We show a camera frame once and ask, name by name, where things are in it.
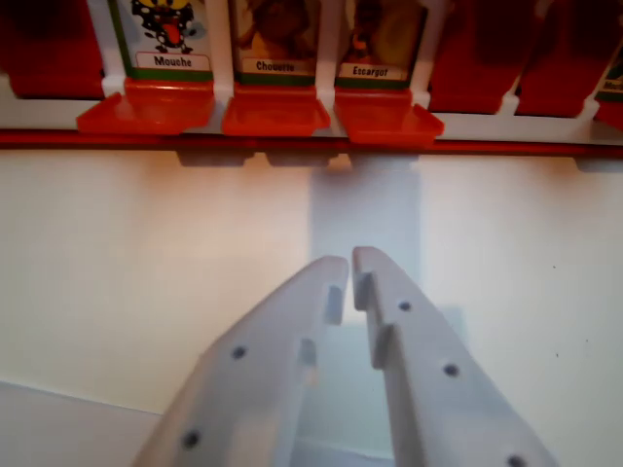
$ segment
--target illustrated card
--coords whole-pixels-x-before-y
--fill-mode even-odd
[[[230,0],[237,81],[313,85],[319,0]]]
[[[128,76],[212,79],[204,0],[109,0],[109,4]]]
[[[623,47],[610,65],[597,93],[599,100],[623,101]]]
[[[346,0],[336,85],[407,88],[426,12],[417,0]]]

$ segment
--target white table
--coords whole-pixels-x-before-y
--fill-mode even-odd
[[[203,162],[223,162],[213,156]],[[0,151],[0,380],[159,413],[199,353],[292,272],[372,245],[418,281],[561,465],[618,465],[622,167]],[[387,457],[382,378],[347,300],[299,436]]]

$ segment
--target cartoon fly illustration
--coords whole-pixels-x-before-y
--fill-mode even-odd
[[[192,36],[193,6],[190,0],[131,0],[132,14],[143,19],[147,37],[160,43],[156,50],[166,54],[168,49],[179,49],[183,54],[193,51],[186,45],[186,36]]]

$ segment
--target red plastic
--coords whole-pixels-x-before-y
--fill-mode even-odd
[[[212,82],[134,81],[77,119],[89,133],[176,135],[206,126],[214,108]]]
[[[0,44],[0,69],[18,97],[104,98],[86,0],[2,2]]]
[[[68,130],[15,130],[0,129],[0,148],[96,148],[101,149],[170,149],[205,151],[236,149],[247,151],[296,150],[305,157],[311,151],[317,158],[318,151],[349,152],[354,157],[357,151],[383,149],[389,156],[410,154],[404,148],[378,148],[377,146],[355,144],[346,138],[241,138],[216,134],[191,134],[179,136],[160,136],[153,134],[93,134]],[[435,140],[428,148],[415,148],[416,154],[465,154],[467,156],[500,154],[514,156],[561,156],[580,158],[622,158],[623,146],[599,146],[592,144],[560,143],[516,143],[506,141],[449,141]]]
[[[404,91],[340,90],[335,113],[357,144],[425,147],[443,133],[444,124]]]
[[[236,84],[223,118],[231,136],[312,136],[331,119],[315,95],[315,87]]]
[[[623,102],[600,102],[600,110],[597,112],[595,120],[623,131]]]
[[[534,13],[535,0],[453,3],[430,79],[428,110],[494,114],[542,23]]]
[[[520,82],[519,115],[575,117],[623,37],[618,0],[555,0]]]

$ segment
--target screw hole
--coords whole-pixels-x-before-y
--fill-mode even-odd
[[[234,358],[234,360],[239,360],[244,355],[246,355],[246,347],[243,347],[242,345],[239,345],[232,351],[232,358]]]
[[[520,455],[511,455],[506,463],[508,467],[526,467],[528,465]]]
[[[199,444],[201,438],[202,435],[199,431],[191,430],[184,435],[184,438],[182,439],[182,445],[184,446],[184,449],[191,450]]]
[[[444,373],[448,375],[449,377],[457,377],[458,366],[455,365],[454,363],[449,363],[448,365],[444,367]]]

